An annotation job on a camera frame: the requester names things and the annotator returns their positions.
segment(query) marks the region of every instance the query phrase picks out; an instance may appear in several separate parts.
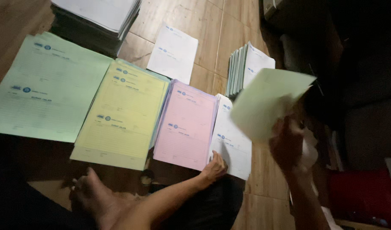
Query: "black pants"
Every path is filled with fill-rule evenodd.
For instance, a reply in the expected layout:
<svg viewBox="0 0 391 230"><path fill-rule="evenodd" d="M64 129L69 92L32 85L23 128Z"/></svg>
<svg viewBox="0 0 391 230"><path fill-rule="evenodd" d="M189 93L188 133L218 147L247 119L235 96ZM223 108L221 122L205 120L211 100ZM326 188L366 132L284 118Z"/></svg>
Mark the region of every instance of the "black pants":
<svg viewBox="0 0 391 230"><path fill-rule="evenodd" d="M96 229L92 218L43 196L4 160L0 158L0 229ZM230 229L242 201L241 187L227 176L189 199L163 225L167 229Z"/></svg>

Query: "bare foot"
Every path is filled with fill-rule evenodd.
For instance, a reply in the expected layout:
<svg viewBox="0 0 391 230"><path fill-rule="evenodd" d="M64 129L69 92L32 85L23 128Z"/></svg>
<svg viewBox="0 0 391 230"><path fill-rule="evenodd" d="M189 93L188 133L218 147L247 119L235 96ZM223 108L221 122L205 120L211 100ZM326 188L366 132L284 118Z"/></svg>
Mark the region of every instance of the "bare foot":
<svg viewBox="0 0 391 230"><path fill-rule="evenodd" d="M131 209L133 202L115 196L98 178L92 168L88 168L88 175L79 180L73 179L75 186L72 190L82 203L84 209L90 212L101 230L109 230L116 223L122 213Z"/></svg>

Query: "wooden floor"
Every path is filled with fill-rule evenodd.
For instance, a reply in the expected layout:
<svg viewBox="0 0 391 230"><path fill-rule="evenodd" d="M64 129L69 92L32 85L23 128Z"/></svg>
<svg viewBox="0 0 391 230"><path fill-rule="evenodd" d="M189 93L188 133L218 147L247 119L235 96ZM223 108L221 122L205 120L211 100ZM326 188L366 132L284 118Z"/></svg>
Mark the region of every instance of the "wooden floor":
<svg viewBox="0 0 391 230"><path fill-rule="evenodd" d="M53 19L48 0L0 0L0 82L25 35L49 30ZM258 0L143 0L119 58L146 68L162 21L198 39L190 85L212 95L224 94L229 55L235 49L250 40L269 54L259 30ZM146 193L139 171L70 161L73 144L9 135L0 135L0 140L11 146L7 151L29 183L65 208L70 209L67 185L87 166L114 191ZM155 160L149 168L163 184L198 173ZM253 147L252 172L233 229L294 229L288 185L267 147Z"/></svg>

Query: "pink paper form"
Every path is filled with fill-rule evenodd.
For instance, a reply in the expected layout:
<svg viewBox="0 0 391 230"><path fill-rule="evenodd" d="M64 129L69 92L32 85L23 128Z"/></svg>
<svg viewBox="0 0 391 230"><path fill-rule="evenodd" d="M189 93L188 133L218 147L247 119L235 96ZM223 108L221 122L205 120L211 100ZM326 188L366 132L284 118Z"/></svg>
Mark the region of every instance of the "pink paper form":
<svg viewBox="0 0 391 230"><path fill-rule="evenodd" d="M218 100L175 81L154 149L154 159L203 170Z"/></svg>

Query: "human hand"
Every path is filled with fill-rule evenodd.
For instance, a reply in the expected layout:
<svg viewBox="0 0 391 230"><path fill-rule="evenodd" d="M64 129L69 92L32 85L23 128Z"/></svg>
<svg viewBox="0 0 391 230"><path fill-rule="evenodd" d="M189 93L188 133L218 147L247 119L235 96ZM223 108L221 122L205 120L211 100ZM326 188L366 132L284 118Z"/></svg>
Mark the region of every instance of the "human hand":
<svg viewBox="0 0 391 230"><path fill-rule="evenodd" d="M200 177L207 187L227 173L228 166L221 154L213 150L213 160L201 171Z"/></svg>
<svg viewBox="0 0 391 230"><path fill-rule="evenodd" d="M279 119L272 130L271 154L284 173L292 171L302 156L303 131L296 120L288 116Z"/></svg>

